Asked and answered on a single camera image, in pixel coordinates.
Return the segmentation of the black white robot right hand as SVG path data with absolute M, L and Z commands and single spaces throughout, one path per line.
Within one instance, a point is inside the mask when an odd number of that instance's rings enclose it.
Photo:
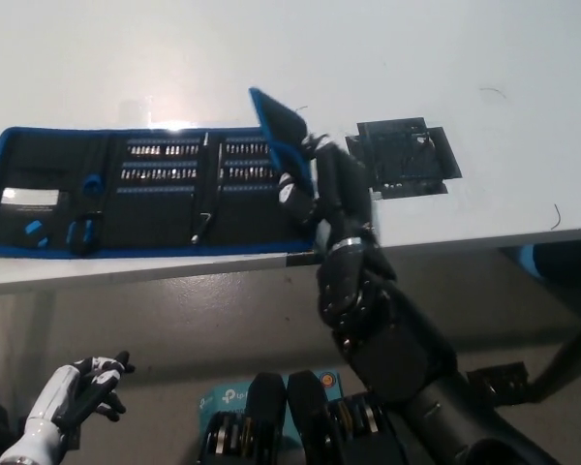
M 349 243 L 376 248 L 366 169 L 327 135 L 307 136 L 284 164 L 278 200 L 303 229 L 321 231 L 326 251 Z

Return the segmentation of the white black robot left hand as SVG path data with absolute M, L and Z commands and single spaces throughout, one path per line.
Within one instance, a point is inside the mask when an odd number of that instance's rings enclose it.
M 26 424 L 49 421 L 71 432 L 92 414 L 118 422 L 126 407 L 115 392 L 124 375 L 135 372 L 130 353 L 115 357 L 92 356 L 57 368 L 37 397 Z

